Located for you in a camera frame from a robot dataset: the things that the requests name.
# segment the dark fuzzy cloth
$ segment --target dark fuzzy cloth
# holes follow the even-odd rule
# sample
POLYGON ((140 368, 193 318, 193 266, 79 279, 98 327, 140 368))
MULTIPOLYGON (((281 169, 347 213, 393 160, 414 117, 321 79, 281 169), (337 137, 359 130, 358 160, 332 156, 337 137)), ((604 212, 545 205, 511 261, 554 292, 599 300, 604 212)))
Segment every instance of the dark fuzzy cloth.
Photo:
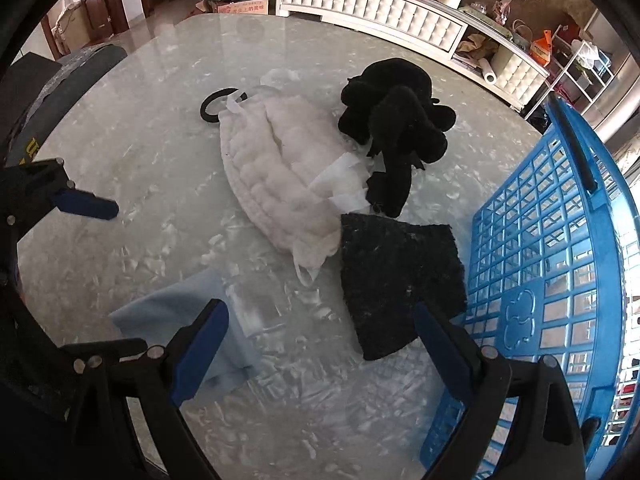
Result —
POLYGON ((429 300, 447 318, 466 310, 465 269, 448 225, 342 215, 344 300, 363 357, 380 359, 413 341, 412 306, 429 300))
POLYGON ((419 66, 401 59, 384 59, 349 79, 340 98, 347 105, 338 129, 366 144, 369 156, 382 152, 385 173, 367 180, 367 201, 374 211, 396 218, 409 196, 411 168, 424 169, 447 150, 444 132, 456 113, 431 97, 431 78, 419 66))

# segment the white fluffy garment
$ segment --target white fluffy garment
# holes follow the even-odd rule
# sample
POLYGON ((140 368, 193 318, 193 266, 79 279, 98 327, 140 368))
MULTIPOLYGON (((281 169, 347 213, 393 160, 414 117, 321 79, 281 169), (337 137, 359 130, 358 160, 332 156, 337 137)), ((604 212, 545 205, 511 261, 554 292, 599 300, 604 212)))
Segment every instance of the white fluffy garment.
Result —
POLYGON ((302 97, 259 88, 237 103, 239 93, 219 114, 226 177, 247 216, 292 253, 308 285, 340 246, 340 215, 369 210, 369 174, 331 118, 302 97))

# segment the white marbled surface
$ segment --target white marbled surface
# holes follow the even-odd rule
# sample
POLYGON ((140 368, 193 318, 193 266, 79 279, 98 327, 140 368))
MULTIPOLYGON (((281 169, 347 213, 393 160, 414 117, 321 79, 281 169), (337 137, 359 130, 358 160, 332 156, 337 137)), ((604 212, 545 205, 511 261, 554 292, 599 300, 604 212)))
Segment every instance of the white marbled surface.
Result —
MULTIPOLYGON (((404 57, 458 113, 444 158, 415 170, 399 220, 449 223, 468 262, 474 212, 539 138, 473 83, 386 41, 298 18, 192 17, 121 62, 73 107, 39 158, 62 156, 80 189, 120 205, 112 222, 54 211, 18 246, 28 306, 57 344, 118 336, 107 314, 206 267, 220 272, 261 372, 222 402, 182 411, 223 478, 415 479, 442 390, 419 341, 362 361, 342 300, 339 255, 311 288, 240 209, 211 92, 262 83, 337 118, 347 77, 404 57)), ((137 425, 142 417, 135 409, 137 425)), ((144 428, 143 449, 156 452, 144 428)))

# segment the metal screw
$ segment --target metal screw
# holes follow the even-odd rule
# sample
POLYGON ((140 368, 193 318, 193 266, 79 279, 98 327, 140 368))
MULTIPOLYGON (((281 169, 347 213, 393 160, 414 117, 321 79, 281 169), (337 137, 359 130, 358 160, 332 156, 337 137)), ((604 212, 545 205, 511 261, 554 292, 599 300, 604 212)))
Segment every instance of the metal screw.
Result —
POLYGON ((81 375, 82 372, 84 372, 84 361, 82 361, 82 359, 76 359, 74 361, 74 370, 78 375, 81 375))
POLYGON ((92 355, 86 361, 89 365, 89 368, 97 368, 102 364, 102 358, 99 355, 92 355))
POLYGON ((483 346, 480 351, 487 359, 495 359, 498 357, 498 351, 493 346, 483 346))
POLYGON ((542 362, 547 365, 549 368, 555 368, 558 366, 558 361, 556 358, 551 355, 545 355, 542 357, 542 362))
POLYGON ((146 355, 151 359, 159 359, 164 355, 164 347, 162 345, 153 345, 146 351, 146 355))

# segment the plush toy head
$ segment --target plush toy head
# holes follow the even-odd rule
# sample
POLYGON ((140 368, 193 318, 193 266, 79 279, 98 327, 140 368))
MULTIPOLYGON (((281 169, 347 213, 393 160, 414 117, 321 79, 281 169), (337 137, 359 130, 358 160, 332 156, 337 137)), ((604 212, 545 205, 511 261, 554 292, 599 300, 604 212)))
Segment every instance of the plush toy head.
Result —
POLYGON ((385 59, 349 79, 340 98, 347 109, 338 129, 359 144, 372 139, 370 156, 382 152, 386 173, 369 179, 367 200, 374 210, 397 217, 409 195, 411 166, 439 160, 447 149, 445 131, 456 113, 431 97, 431 78, 400 58, 385 59))

